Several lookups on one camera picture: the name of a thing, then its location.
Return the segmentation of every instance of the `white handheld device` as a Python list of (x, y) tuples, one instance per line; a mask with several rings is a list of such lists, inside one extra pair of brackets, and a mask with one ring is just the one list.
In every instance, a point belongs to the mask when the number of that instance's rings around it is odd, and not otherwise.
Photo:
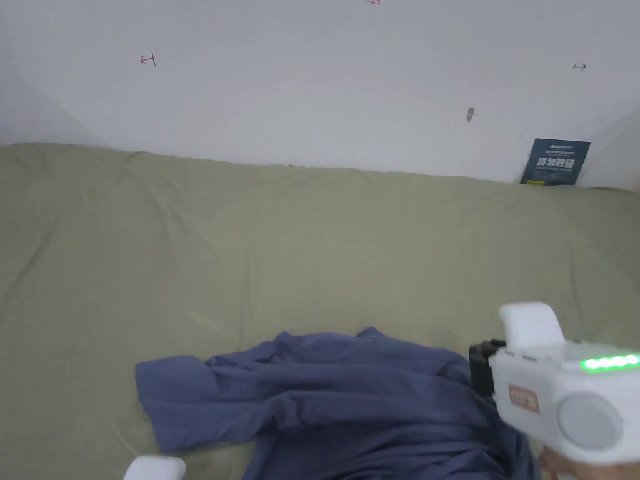
[(640, 461), (640, 354), (566, 341), (546, 303), (500, 317), (506, 347), (489, 358), (500, 417), (574, 461)]

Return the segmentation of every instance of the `dark blue book cover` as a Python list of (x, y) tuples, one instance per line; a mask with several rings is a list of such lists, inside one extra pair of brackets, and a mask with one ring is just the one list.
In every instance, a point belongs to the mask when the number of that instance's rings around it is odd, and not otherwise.
[(536, 138), (520, 183), (575, 185), (590, 145), (590, 141)]

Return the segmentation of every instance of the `bed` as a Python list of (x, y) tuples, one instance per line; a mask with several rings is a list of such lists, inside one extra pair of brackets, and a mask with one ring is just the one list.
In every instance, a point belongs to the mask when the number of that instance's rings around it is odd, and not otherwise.
[[(640, 347), (640, 198), (406, 173), (0, 147), (0, 477), (121, 478), (157, 451), (134, 365), (286, 330), (466, 353), (503, 303)], [(186, 454), (239, 479), (251, 445)]]

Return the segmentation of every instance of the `hand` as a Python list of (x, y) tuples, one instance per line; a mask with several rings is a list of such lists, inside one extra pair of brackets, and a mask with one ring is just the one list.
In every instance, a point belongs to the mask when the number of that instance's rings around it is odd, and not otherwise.
[(551, 478), (554, 480), (557, 480), (559, 474), (571, 474), (580, 480), (632, 480), (638, 478), (638, 465), (596, 467), (569, 460), (550, 449), (545, 449), (542, 452), (540, 465), (551, 474)]

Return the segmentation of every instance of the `black clamp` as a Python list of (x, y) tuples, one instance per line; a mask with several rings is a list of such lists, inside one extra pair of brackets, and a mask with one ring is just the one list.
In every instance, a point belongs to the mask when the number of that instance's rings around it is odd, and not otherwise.
[(489, 358), (495, 355), (500, 348), (506, 346), (507, 342), (492, 339), (490, 342), (484, 341), (469, 347), (471, 386), (478, 395), (490, 397), (495, 392)]

